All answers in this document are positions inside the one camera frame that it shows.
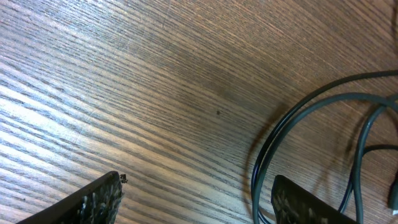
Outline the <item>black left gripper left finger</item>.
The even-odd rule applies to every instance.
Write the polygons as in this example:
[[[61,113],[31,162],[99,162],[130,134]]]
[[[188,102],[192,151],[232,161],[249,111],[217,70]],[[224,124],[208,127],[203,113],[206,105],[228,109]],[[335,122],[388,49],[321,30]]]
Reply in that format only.
[[[18,224],[113,224],[126,182],[125,174],[110,171]]]

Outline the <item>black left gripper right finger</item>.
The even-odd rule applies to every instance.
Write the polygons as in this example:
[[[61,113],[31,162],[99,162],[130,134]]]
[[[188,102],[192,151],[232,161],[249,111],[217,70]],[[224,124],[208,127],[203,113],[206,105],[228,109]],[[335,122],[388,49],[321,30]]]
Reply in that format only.
[[[271,203],[277,224],[356,224],[283,175],[274,179]]]

